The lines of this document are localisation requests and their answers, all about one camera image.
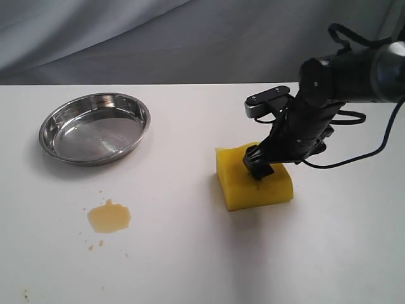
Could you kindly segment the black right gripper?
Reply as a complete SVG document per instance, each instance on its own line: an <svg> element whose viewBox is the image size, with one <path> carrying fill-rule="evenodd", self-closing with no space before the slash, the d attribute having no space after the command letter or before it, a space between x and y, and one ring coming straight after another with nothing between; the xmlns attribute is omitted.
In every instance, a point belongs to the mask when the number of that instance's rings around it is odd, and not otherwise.
<svg viewBox="0 0 405 304"><path fill-rule="evenodd" d="M252 177L261 181L274 174L271 163L297 163L324 152L324 140L334 132L332 120L344 105L342 101L322 99L316 106L299 91L275 130L260 144L247 147L243 163Z"/></svg>

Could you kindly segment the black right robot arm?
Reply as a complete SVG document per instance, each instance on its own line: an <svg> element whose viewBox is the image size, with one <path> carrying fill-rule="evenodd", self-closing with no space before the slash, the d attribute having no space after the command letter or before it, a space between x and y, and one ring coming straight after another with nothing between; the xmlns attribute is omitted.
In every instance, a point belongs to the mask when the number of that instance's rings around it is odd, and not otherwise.
<svg viewBox="0 0 405 304"><path fill-rule="evenodd" d="M404 42L390 42L360 52L344 51L326 58L311 58L300 68L295 96L281 85L249 96L246 115L255 121L268 114L275 118L269 135L246 149L243 163L256 180L274 173L274 163L306 163L323 153L334 125L354 125L365 115L344 111L347 103L394 103L379 148L357 156L358 161L381 152L394 119L404 104Z"/></svg>

